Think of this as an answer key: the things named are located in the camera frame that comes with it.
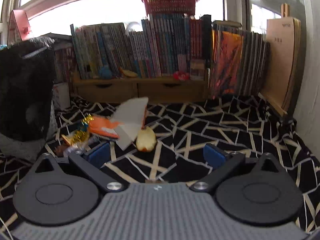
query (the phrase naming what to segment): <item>wooden drawer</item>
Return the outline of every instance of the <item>wooden drawer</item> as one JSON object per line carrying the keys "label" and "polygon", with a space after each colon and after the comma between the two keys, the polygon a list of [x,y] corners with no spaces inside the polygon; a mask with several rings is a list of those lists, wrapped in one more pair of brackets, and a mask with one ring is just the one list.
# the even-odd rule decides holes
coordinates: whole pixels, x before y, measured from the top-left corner
{"label": "wooden drawer", "polygon": [[122,103],[138,97],[136,83],[81,84],[77,94],[89,102]]}
{"label": "wooden drawer", "polygon": [[139,97],[148,97],[153,103],[185,103],[206,99],[204,82],[170,83],[139,83]]}

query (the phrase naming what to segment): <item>drawer handle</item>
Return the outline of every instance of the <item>drawer handle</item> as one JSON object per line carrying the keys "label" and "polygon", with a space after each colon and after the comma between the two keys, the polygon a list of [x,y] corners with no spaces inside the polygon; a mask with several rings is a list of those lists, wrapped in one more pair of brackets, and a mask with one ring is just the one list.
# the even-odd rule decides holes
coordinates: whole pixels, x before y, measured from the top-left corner
{"label": "drawer handle", "polygon": [[181,86],[181,84],[168,84],[168,83],[164,83],[163,85],[165,87],[168,87],[168,88],[174,88],[174,87],[177,87],[177,86]]}
{"label": "drawer handle", "polygon": [[111,87],[112,84],[105,84],[105,85],[95,85],[97,88],[108,88]]}

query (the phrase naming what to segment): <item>white box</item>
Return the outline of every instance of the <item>white box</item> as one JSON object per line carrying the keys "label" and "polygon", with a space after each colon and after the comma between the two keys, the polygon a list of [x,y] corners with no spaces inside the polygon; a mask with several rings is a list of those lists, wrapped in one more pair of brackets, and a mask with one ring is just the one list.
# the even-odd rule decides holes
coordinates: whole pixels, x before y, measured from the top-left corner
{"label": "white box", "polygon": [[70,107],[70,96],[68,83],[59,83],[53,85],[53,106],[54,109],[64,110]]}

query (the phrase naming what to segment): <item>metal screw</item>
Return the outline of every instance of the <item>metal screw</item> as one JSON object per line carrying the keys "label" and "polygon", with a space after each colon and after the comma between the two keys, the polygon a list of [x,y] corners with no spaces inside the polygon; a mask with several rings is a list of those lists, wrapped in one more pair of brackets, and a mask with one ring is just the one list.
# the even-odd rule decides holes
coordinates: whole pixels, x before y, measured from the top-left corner
{"label": "metal screw", "polygon": [[119,189],[121,189],[122,188],[122,184],[121,183],[119,183],[119,182],[109,182],[108,184],[107,184],[107,189],[108,190],[113,190],[113,191],[116,191],[116,190],[119,190]]}
{"label": "metal screw", "polygon": [[197,190],[205,190],[209,187],[209,184],[203,181],[196,182],[194,188]]}

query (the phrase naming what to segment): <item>orange paper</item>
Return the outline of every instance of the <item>orange paper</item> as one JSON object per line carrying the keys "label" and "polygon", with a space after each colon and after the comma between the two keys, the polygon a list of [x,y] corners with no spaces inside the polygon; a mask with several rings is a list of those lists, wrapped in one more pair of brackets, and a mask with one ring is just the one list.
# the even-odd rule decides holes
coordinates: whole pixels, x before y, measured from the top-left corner
{"label": "orange paper", "polygon": [[109,119],[99,116],[94,116],[89,123],[89,132],[96,133],[105,137],[119,138],[117,133],[113,130],[120,122],[111,122]]}

